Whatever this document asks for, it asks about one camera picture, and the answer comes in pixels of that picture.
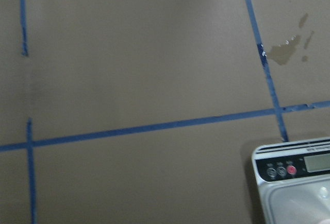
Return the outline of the silver kitchen scale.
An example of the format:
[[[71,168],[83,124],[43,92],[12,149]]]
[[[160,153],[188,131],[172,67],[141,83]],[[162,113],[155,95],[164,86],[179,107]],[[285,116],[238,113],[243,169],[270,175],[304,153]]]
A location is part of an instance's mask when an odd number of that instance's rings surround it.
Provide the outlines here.
[[[252,165],[266,223],[329,223],[329,138],[257,147]]]

